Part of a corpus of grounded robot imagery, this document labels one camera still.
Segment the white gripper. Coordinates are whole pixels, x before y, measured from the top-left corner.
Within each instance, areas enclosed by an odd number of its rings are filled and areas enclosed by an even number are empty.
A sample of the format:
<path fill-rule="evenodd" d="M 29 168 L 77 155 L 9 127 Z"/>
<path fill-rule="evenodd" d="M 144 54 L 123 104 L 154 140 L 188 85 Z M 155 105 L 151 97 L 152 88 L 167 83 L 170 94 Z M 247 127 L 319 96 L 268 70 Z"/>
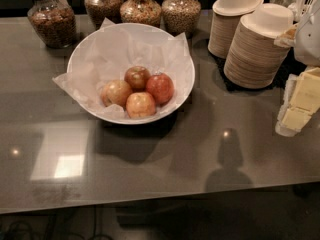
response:
<path fill-rule="evenodd" d="M 320 0 L 315 0 L 301 18 L 274 40 L 276 46 L 291 48 L 294 57 L 308 66 L 320 66 Z M 307 67 L 286 81 L 283 104 L 275 131 L 285 137 L 300 133 L 320 108 L 320 68 Z"/>

